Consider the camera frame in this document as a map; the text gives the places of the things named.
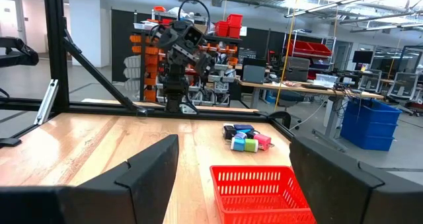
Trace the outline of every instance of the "blue storage bin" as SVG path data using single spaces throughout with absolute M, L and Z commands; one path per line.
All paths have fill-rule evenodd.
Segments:
M 341 136 L 362 149 L 389 151 L 394 137 L 377 137 L 372 135 L 357 135 L 354 132 L 341 130 Z
M 372 135 L 379 137 L 393 137 L 396 124 L 384 124 L 381 122 L 368 122 L 367 118 L 352 115 L 349 112 L 344 113 L 344 120 L 342 121 L 343 130 L 353 130 L 355 134 Z
M 400 110 L 379 102 L 378 100 L 362 99 L 361 106 L 360 108 L 360 100 L 355 98 L 348 102 L 346 112 L 355 116 L 364 117 L 369 122 L 380 122 L 385 124 L 396 124 L 399 114 L 401 113 Z
M 400 110 L 377 100 L 354 99 L 347 105 L 341 136 L 362 149 L 388 151 Z

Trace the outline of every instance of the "table leg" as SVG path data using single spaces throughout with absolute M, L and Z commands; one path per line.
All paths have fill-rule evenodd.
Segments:
M 336 148 L 337 150 L 341 152 L 346 152 L 348 149 L 344 145 L 340 144 L 335 139 L 333 139 L 336 133 L 336 124 L 338 123 L 337 111 L 339 111 L 341 107 L 343 98 L 330 96 L 329 99 L 333 101 L 333 105 L 332 105 L 332 110 L 330 111 L 328 126 L 326 127 L 325 134 L 315 129 L 313 129 L 312 133 L 315 134 L 317 137 L 325 140 L 328 143 L 328 145 L 333 146 L 334 148 Z
M 259 95 L 260 95 L 260 89 L 258 87 L 255 87 L 251 97 L 251 106 L 250 106 L 251 109 L 257 108 Z

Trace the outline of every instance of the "wooden tabletop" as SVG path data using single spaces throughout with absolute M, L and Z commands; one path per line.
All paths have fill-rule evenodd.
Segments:
M 220 223 L 210 166 L 290 165 L 289 141 L 270 124 L 250 123 L 275 147 L 248 153 L 230 150 L 223 123 L 62 113 L 21 137 L 19 146 L 0 149 L 0 185 L 78 185 L 178 134 L 178 170 L 164 223 Z
M 265 84 L 256 84 L 256 83 L 248 83 L 248 82 L 242 82 L 240 79 L 236 79 L 237 82 L 242 85 L 242 86 L 246 86 L 246 87 L 257 87 L 257 88 L 263 88 L 263 89 L 276 89 L 278 90 L 279 88 L 281 90 L 286 90 L 286 91 L 296 91 L 296 92 L 302 92 L 302 93 L 317 93 L 317 94 L 327 94 L 327 95 L 341 95 L 343 94 L 343 92 L 334 92 L 332 89 L 327 89 L 327 90 L 321 90 L 321 89 L 306 89 L 304 87 L 289 87 L 286 85 L 273 85 L 272 83 L 265 83 Z M 361 96 L 359 94 L 356 93 L 348 93 L 348 95 L 350 96 L 355 96 L 355 97 L 362 97 L 362 98 L 377 98 L 377 99 L 383 99 L 382 95 L 379 94 L 373 94 L 373 93 L 369 93 L 369 92 L 362 92 Z
M 107 104 L 120 104 L 117 100 L 103 100 L 103 99 L 93 99 L 86 98 L 82 102 L 93 102 L 93 103 L 107 103 Z M 162 108 L 163 105 L 154 103 L 154 102 L 134 102 L 136 105 L 140 106 L 151 106 L 156 108 Z M 230 111 L 230 112 L 257 112 L 257 109 L 249 108 L 222 108 L 222 107 L 213 107 L 213 106 L 196 106 L 198 110 L 213 110 L 213 111 Z

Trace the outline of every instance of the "black metal frame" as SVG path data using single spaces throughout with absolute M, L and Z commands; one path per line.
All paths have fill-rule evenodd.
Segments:
M 53 115 L 61 112 L 83 113 L 83 114 L 106 114 L 119 116 L 145 116 L 141 114 L 138 107 L 128 104 L 129 99 L 124 97 L 100 72 L 82 55 L 82 51 L 71 41 L 65 30 L 65 18 L 63 14 L 63 0 L 45 0 L 46 18 L 48 29 L 48 42 L 50 48 L 50 71 L 52 79 L 59 80 L 59 90 L 52 108 Z M 121 104 L 101 104 L 90 102 L 70 102 L 67 77 L 66 50 L 75 57 L 79 63 L 107 89 Z M 42 100 L 27 98 L 0 98 L 0 109 L 38 111 Z M 164 107 L 144 107 L 148 110 L 148 116 L 152 118 L 182 118 L 195 120 L 223 120 L 236 122 L 267 122 L 277 129 L 289 140 L 293 134 L 289 131 L 290 115 L 279 112 L 279 116 L 260 112 L 233 112 L 217 110 L 200 110 L 197 115 L 172 114 L 165 112 Z M 276 118 L 282 118 L 281 124 Z M 30 126 L 14 137 L 29 132 L 36 126 Z

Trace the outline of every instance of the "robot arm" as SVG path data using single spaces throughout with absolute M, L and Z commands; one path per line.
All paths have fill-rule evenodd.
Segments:
M 152 41 L 165 51 L 167 57 L 163 81 L 166 111 L 183 112 L 181 106 L 185 105 L 198 113 L 188 97 L 185 68 L 188 64 L 193 65 L 201 78 L 207 77 L 214 68 L 211 55 L 198 49 L 198 44 L 204 41 L 203 33 L 187 21 L 176 21 L 169 28 L 159 25 L 153 31 Z

